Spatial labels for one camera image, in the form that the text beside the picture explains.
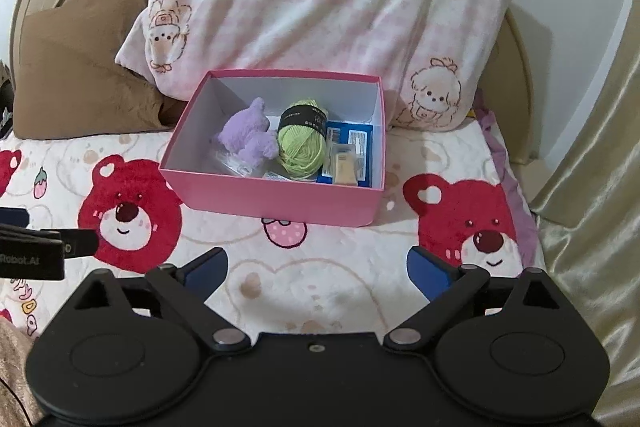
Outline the purple plush toy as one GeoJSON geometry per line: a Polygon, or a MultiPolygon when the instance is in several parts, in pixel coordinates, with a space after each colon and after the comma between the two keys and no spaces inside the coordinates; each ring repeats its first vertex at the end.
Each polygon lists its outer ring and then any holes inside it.
{"type": "Polygon", "coordinates": [[[216,139],[228,153],[252,169],[276,159],[280,153],[277,132],[270,129],[262,98],[255,98],[250,106],[232,115],[216,139]]]}

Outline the bear print blanket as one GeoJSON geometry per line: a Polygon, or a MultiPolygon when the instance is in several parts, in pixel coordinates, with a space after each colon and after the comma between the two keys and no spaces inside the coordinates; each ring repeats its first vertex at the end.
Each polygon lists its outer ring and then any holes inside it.
{"type": "Polygon", "coordinates": [[[168,142],[165,132],[2,141],[2,205],[27,211],[34,229],[93,229],[101,241],[66,262],[62,281],[3,280],[6,321],[36,337],[92,270],[129,277],[222,247],[229,273],[209,304],[248,335],[384,334],[424,305],[406,271],[413,246],[505,277],[544,262],[489,116],[445,133],[390,131],[381,207],[363,228],[181,205],[158,170],[168,142]]]}

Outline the clear plastic bag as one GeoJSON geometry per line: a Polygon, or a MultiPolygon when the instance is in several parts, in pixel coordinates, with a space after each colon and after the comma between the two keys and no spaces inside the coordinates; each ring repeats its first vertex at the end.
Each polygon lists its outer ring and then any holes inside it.
{"type": "Polygon", "coordinates": [[[212,168],[227,176],[242,176],[242,178],[256,178],[262,172],[259,167],[252,167],[238,155],[226,150],[212,150],[209,154],[212,168]]]}

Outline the gold satin curtain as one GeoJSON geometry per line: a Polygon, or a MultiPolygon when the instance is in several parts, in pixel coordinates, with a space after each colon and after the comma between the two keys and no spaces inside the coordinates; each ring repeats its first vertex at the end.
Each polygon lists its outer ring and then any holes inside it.
{"type": "Polygon", "coordinates": [[[639,24],[629,23],[597,104],[533,202],[547,268],[608,352],[597,405],[639,422],[639,24]]]}

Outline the blue packet box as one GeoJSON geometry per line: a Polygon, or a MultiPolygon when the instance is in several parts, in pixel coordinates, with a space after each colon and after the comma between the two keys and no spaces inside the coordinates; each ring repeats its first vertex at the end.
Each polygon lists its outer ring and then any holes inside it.
{"type": "Polygon", "coordinates": [[[326,124],[326,158],[317,183],[371,186],[370,124],[330,120],[326,124]]]}

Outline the brown pillow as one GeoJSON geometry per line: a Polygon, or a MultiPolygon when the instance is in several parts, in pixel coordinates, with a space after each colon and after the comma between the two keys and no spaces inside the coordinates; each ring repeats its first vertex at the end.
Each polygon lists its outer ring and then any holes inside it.
{"type": "Polygon", "coordinates": [[[70,0],[24,19],[14,134],[57,140],[175,127],[186,103],[115,63],[146,0],[70,0]]]}

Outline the pink storage box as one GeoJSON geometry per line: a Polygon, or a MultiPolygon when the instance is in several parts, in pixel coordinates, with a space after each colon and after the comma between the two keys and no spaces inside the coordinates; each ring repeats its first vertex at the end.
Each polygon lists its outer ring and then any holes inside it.
{"type": "Polygon", "coordinates": [[[382,199],[385,127],[376,76],[210,70],[160,173],[195,210],[364,227],[382,199]]]}

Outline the green yarn ball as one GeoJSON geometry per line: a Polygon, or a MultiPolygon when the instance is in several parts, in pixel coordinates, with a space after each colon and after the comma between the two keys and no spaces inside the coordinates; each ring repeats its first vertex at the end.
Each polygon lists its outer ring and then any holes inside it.
{"type": "Polygon", "coordinates": [[[313,98],[300,100],[282,113],[277,131],[278,161],[293,179],[314,176],[326,158],[328,112],[313,98]]]}

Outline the pink checked pillow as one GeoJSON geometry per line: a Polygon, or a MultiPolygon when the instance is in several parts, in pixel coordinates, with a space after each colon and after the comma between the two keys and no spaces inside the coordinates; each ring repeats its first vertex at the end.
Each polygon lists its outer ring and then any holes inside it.
{"type": "Polygon", "coordinates": [[[171,98],[211,69],[313,69],[382,80],[390,124],[468,115],[511,0],[149,0],[115,61],[171,98]]]}

